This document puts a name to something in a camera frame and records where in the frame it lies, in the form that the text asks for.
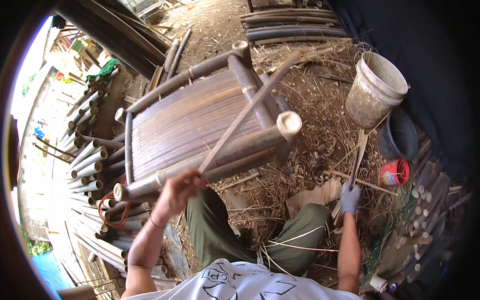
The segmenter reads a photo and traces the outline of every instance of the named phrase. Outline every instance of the gloved hand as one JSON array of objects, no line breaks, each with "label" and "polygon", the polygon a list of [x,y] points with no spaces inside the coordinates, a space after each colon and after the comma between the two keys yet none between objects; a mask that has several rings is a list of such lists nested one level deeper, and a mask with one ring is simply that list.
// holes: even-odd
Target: gloved hand
[{"label": "gloved hand", "polygon": [[354,185],[352,190],[349,189],[349,182],[345,182],[342,186],[342,196],[340,197],[340,204],[342,205],[342,216],[345,212],[356,214],[357,204],[360,200],[360,188]]}]

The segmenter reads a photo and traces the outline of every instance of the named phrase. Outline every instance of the green pants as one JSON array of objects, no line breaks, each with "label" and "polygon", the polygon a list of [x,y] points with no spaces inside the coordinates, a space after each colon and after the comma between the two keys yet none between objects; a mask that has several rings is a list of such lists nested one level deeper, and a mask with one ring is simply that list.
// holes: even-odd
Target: green pants
[{"label": "green pants", "polygon": [[[283,242],[323,226],[301,238],[287,242],[289,245],[305,248],[321,248],[324,246],[325,222],[329,219],[328,209],[319,204],[308,204],[298,214],[288,220],[278,235],[276,242]],[[245,261],[256,263],[256,253],[248,250],[235,237],[228,224],[228,213],[225,204],[212,189],[199,189],[197,199],[188,201],[185,211],[190,240],[195,254],[205,268],[219,258],[229,262]],[[298,249],[283,245],[267,247],[270,258],[280,267],[295,276],[302,276],[316,259],[318,251]],[[268,259],[264,255],[264,264]],[[283,273],[274,263],[270,263],[271,271]]]}]

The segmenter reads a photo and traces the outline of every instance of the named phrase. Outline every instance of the dirt floor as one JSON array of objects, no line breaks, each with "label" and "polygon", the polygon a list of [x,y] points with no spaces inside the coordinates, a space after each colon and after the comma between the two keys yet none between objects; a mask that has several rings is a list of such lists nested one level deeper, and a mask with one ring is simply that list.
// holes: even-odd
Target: dirt floor
[{"label": "dirt floor", "polygon": [[[266,5],[264,2],[254,1],[254,5]],[[173,29],[169,31],[160,31],[175,38],[182,37],[188,28],[192,28],[192,35],[179,64],[178,70],[183,71],[230,50],[233,41],[245,39],[238,15],[246,12],[243,1],[198,0],[165,11],[166,16],[157,25],[172,26]],[[351,87],[349,82],[355,77],[355,62],[361,53],[360,49],[351,41],[340,39],[327,43],[291,43],[256,47],[251,50],[252,60],[271,70],[281,64],[282,58],[294,48],[303,48],[307,52],[305,62],[288,71],[278,88],[303,121],[296,150],[282,168],[268,164],[260,168],[261,176],[232,185],[251,175],[240,174],[213,185],[227,204],[231,225],[242,229],[246,236],[245,243],[252,249],[274,238],[289,218],[286,199],[300,191],[323,185],[330,177],[325,171],[334,169],[349,174],[353,157],[349,155],[347,159],[342,158],[357,144],[359,127],[347,116],[344,103]],[[338,76],[341,80],[313,75],[318,73]],[[126,82],[125,94],[138,98],[143,94],[148,79],[137,76]],[[117,133],[121,133],[120,130],[114,129]],[[376,134],[374,130],[370,135],[358,178],[379,185],[379,168],[386,161],[378,154]],[[362,189],[359,218],[364,222],[359,222],[359,231],[363,263],[366,263],[372,250],[384,244],[383,236],[371,237],[366,234],[369,220],[373,217],[374,199],[378,195],[379,192],[371,188]],[[335,205],[336,201],[327,204],[331,210]],[[388,209],[381,213],[391,214],[393,207],[394,198],[390,197]],[[179,230],[191,270],[196,272],[199,263],[183,222]],[[327,244],[329,249],[338,249],[334,234],[329,233]],[[336,252],[320,252],[308,277],[323,286],[334,287],[337,283],[336,257]]]}]

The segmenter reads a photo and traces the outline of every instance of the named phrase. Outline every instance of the hand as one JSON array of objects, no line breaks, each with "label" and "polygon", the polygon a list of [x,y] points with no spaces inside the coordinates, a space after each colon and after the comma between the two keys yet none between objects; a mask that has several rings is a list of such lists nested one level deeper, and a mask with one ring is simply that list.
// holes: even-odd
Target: hand
[{"label": "hand", "polygon": [[187,207],[188,198],[197,196],[197,188],[206,188],[196,169],[183,171],[167,179],[158,198],[151,218],[158,226],[164,226],[174,215],[179,215]]},{"label": "hand", "polygon": [[340,197],[340,204],[342,205],[342,215],[345,212],[356,214],[357,204],[360,200],[360,188],[358,185],[353,186],[350,190],[350,183],[347,181],[342,186],[342,196]]}]

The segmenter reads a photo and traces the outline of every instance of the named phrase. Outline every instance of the blue tarp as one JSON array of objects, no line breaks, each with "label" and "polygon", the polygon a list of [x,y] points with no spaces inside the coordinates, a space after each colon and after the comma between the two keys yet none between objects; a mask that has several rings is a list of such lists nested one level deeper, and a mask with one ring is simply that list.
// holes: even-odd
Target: blue tarp
[{"label": "blue tarp", "polygon": [[45,282],[45,285],[54,295],[57,296],[56,290],[58,289],[73,288],[72,280],[65,271],[60,269],[59,263],[52,251],[32,257],[32,262]]}]

